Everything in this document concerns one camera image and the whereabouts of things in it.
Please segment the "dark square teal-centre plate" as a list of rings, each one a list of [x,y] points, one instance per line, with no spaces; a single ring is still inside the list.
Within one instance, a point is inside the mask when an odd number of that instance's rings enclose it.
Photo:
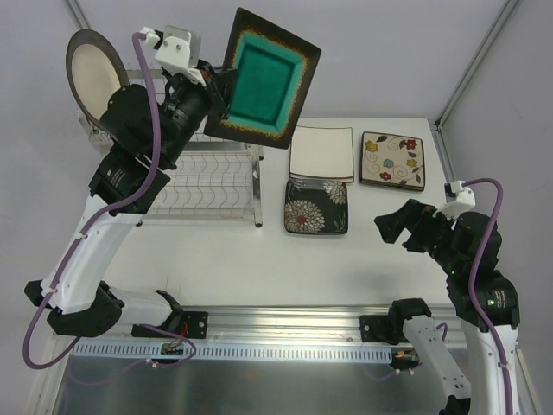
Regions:
[[[208,115],[204,133],[288,149],[320,57],[309,41],[238,8],[223,63],[238,71],[225,97],[228,117]]]

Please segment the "round silver-rimmed cream plate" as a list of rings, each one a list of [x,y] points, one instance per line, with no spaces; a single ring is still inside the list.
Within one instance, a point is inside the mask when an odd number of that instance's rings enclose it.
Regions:
[[[86,118],[99,130],[111,96],[130,80],[116,49],[99,32],[80,29],[67,44],[67,81]]]

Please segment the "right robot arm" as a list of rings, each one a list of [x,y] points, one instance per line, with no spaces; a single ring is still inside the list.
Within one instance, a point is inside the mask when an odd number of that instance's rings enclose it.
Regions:
[[[497,268],[502,237],[497,219],[476,212],[457,218],[413,199],[374,220],[382,240],[403,243],[409,252],[429,255],[446,274],[448,298],[461,321],[471,376],[462,373],[443,342],[429,306],[421,298],[396,300],[385,320],[371,325],[373,336],[391,345],[409,342],[442,393],[442,414],[517,414],[519,403],[514,349],[520,324],[518,293]]]

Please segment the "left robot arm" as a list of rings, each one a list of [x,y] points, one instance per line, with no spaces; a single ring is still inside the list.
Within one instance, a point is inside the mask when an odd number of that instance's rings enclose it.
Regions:
[[[108,98],[100,122],[114,144],[94,173],[86,207],[66,253],[51,277],[24,292],[57,335],[97,337],[116,324],[135,336],[172,336],[181,328],[178,302],[165,290],[133,293],[108,285],[107,266],[169,183],[168,171],[208,115],[228,114],[235,68],[200,62],[202,83],[168,74],[165,99],[155,88],[128,84]]]

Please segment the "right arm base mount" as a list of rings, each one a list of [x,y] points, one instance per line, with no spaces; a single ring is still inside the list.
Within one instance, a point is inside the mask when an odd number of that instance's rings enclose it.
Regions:
[[[402,330],[384,315],[360,316],[359,332],[362,342],[382,342],[393,346],[406,342]]]

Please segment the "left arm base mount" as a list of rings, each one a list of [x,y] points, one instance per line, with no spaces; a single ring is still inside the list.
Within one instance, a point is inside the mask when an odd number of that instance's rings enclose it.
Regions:
[[[181,334],[188,339],[204,340],[207,338],[209,313],[205,311],[185,310],[181,315],[179,327]]]

